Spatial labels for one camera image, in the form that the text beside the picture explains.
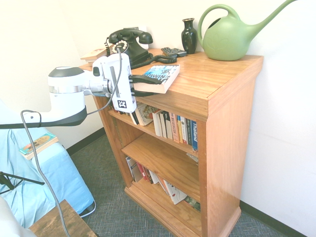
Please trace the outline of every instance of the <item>gray carpet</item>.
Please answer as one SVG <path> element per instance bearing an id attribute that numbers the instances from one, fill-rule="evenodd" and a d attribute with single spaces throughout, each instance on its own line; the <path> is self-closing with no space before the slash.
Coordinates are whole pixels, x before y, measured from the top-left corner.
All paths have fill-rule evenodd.
<path id="1" fill-rule="evenodd" d="M 71 156 L 96 201 L 84 221 L 100 237 L 172 237 L 124 192 L 124 182 L 106 136 Z M 283 237 L 242 213 L 230 237 Z"/>

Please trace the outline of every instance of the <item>black baseboard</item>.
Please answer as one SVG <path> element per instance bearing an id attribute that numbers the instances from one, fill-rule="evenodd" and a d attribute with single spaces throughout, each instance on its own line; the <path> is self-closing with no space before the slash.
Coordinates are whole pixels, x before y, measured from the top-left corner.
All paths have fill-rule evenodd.
<path id="1" fill-rule="evenodd" d="M 74 153 L 80 151 L 82 148 L 84 148 L 85 146 L 94 142 L 95 140 L 102 137 L 103 135 L 105 135 L 105 130 L 104 130 L 104 128 L 100 128 L 99 130 L 95 131 L 91 135 L 89 135 L 86 138 L 82 139 L 81 141 L 77 142 L 73 146 L 69 147 L 67 149 L 68 154 L 70 156 L 73 155 Z"/>
<path id="2" fill-rule="evenodd" d="M 295 229 L 292 229 L 291 227 L 283 224 L 282 222 L 263 213 L 262 211 L 259 211 L 258 209 L 254 208 L 253 206 L 250 206 L 249 204 L 243 201 L 240 201 L 239 205 L 242 212 L 248 214 L 254 219 L 257 219 L 258 221 L 262 222 L 266 226 L 269 226 L 270 228 L 280 232 L 281 234 L 287 237 L 306 237 L 305 235 L 299 233 Z"/>
<path id="3" fill-rule="evenodd" d="M 81 141 L 77 142 L 73 146 L 69 147 L 67 149 L 68 154 L 71 156 L 74 153 L 78 152 L 85 146 L 89 145 L 90 143 L 94 142 L 98 138 L 105 135 L 104 128 L 101 128 L 91 135 L 87 136 L 86 138 L 82 139 Z M 283 224 L 282 222 L 274 219 L 273 217 L 263 213 L 262 211 L 259 211 L 258 209 L 254 208 L 253 206 L 250 206 L 249 204 L 240 201 L 240 208 L 241 210 L 248 214 L 249 216 L 253 217 L 254 219 L 257 219 L 258 221 L 262 222 L 266 226 L 269 226 L 270 228 L 278 231 L 279 233 L 287 236 L 287 237 L 306 237 L 305 235 L 299 233 L 298 231 L 294 230 L 293 228 Z"/>

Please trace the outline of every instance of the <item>wooden table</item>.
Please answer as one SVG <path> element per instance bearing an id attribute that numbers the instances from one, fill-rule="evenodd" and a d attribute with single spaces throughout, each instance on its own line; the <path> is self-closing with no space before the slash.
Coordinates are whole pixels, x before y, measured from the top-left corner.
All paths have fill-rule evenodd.
<path id="1" fill-rule="evenodd" d="M 68 233 L 71 237 L 97 237 L 73 208 L 63 200 L 60 203 Z M 65 237 L 57 207 L 36 221 L 30 228 L 37 237 Z"/>

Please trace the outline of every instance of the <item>wooden bookshelf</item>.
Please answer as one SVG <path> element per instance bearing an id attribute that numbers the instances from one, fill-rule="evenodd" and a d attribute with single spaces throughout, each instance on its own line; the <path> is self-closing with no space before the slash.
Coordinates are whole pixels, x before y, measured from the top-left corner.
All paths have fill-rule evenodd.
<path id="1" fill-rule="evenodd" d="M 178 149 L 181 149 L 183 150 L 184 152 L 186 153 L 190 153 L 191 155 L 193 156 L 196 156 L 198 157 L 197 154 L 195 154 L 192 150 L 192 146 L 190 145 L 187 145 L 187 144 L 183 144 L 183 143 L 177 143 L 171 139 L 168 139 L 168 138 L 164 138 L 164 137 L 160 137 L 160 136 L 157 136 L 156 133 L 155 133 L 155 127 L 154 127 L 154 123 L 151 122 L 149 123 L 148 125 L 146 126 L 141 126 L 141 125 L 136 125 L 133 123 L 133 120 L 130 116 L 128 115 L 121 115 L 120 113 L 116 113 L 114 112 L 113 110 L 109 110 L 109 114 L 133 127 L 136 127 L 137 129 L 143 131 L 143 132 L 146 132 L 147 134 L 153 136 L 153 137 L 156 137 L 158 138 L 159 140 L 162 140 L 163 142 L 166 142 Z"/>
<path id="2" fill-rule="evenodd" d="M 163 225 L 172 230 L 176 236 L 200 237 L 201 213 L 186 204 L 184 201 L 174 205 L 170 197 L 159 184 L 150 184 L 142 179 L 133 182 L 131 188 L 125 188 L 126 193 L 144 209 L 156 218 L 164 218 Z"/>
<path id="3" fill-rule="evenodd" d="M 200 202 L 198 166 L 185 152 L 146 133 L 122 152 Z"/>
<path id="4" fill-rule="evenodd" d="M 150 52 L 161 54 L 160 49 Z M 129 116 L 108 108 L 99 112 L 125 192 L 175 236 L 228 237 L 237 222 L 253 91 L 262 62 L 262 56 L 223 62 L 203 52 L 191 54 L 178 58 L 180 73 L 166 94 L 137 98 L 197 122 L 198 166 L 186 155 L 193 155 L 191 146 L 156 136 L 153 124 L 135 125 Z M 152 65 L 132 73 L 142 75 Z M 102 97 L 94 100 L 97 108 L 107 103 Z M 201 213 L 183 201 L 174 205 L 159 185 L 133 182 L 126 156 L 198 200 Z"/>

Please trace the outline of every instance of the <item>remote control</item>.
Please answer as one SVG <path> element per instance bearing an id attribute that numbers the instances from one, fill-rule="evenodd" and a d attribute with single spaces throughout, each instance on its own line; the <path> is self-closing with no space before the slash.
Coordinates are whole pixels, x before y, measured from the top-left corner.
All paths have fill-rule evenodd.
<path id="1" fill-rule="evenodd" d="M 161 49 L 163 54 L 169 57 L 184 57 L 187 55 L 186 51 L 180 50 L 178 48 L 169 48 L 169 47 L 165 47 Z"/>

